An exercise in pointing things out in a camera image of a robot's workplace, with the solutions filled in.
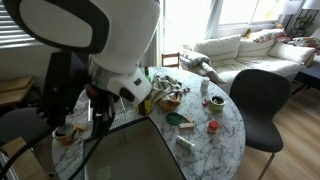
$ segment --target window blinds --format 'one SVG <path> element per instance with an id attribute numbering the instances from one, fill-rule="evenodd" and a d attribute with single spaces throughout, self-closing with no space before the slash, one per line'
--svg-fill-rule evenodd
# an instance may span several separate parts
<path id="1" fill-rule="evenodd" d="M 36 40 L 25 33 L 11 19 L 7 13 L 2 0 L 0 0 L 0 47 L 6 45 L 18 45 L 31 43 Z"/>

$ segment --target mug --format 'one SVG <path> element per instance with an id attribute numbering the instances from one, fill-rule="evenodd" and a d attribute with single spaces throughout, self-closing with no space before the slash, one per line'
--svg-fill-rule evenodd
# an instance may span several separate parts
<path id="1" fill-rule="evenodd" d="M 226 101 L 220 96 L 212 96 L 210 98 L 208 108 L 212 113 L 219 113 L 223 111 Z"/>

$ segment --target snack package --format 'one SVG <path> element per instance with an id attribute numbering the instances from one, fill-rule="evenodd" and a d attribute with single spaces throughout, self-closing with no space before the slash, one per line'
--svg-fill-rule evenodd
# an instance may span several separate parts
<path id="1" fill-rule="evenodd" d="M 165 112 L 175 110 L 180 105 L 181 93 L 170 93 L 160 99 L 159 105 Z"/>

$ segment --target marble table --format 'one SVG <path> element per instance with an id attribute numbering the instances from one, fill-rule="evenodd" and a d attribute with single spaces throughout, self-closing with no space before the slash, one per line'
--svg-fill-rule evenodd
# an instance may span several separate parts
<path id="1" fill-rule="evenodd" d="M 245 130 L 242 117 L 229 96 L 217 85 L 210 82 L 208 92 L 200 92 L 202 77 L 188 71 L 173 68 L 149 68 L 151 77 L 157 73 L 160 76 L 169 75 L 182 83 L 183 88 L 190 88 L 181 99 L 181 105 L 175 112 L 187 114 L 194 120 L 195 127 L 179 129 L 178 126 L 169 125 L 165 113 L 161 107 L 155 105 L 149 117 L 155 122 L 166 141 L 171 153 L 175 157 L 180 169 L 187 179 L 231 179 L 241 162 L 245 148 Z M 218 95 L 226 100 L 223 112 L 211 113 L 202 105 L 204 98 L 209 99 Z M 88 126 L 88 130 L 80 134 L 77 140 L 70 146 L 63 147 L 56 140 L 52 142 L 52 155 L 56 171 L 61 179 L 67 179 L 82 161 L 83 140 L 90 136 L 92 121 L 88 111 L 88 99 L 83 92 L 76 104 L 75 112 L 67 117 L 67 122 L 80 122 Z M 119 106 L 118 116 L 113 127 L 133 121 L 142 117 L 131 104 L 123 101 Z M 209 120 L 216 120 L 219 129 L 216 134 L 208 134 Z M 196 144 L 196 150 L 190 152 L 176 143 L 176 136 L 181 135 L 190 142 Z M 84 179 L 83 173 L 77 179 Z"/>

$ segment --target green lid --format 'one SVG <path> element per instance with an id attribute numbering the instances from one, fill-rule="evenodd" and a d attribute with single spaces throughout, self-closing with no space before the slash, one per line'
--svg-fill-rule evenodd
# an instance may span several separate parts
<path id="1" fill-rule="evenodd" d="M 169 113 L 166 117 L 167 122 L 171 125 L 178 125 L 181 123 L 182 116 L 178 113 Z"/>

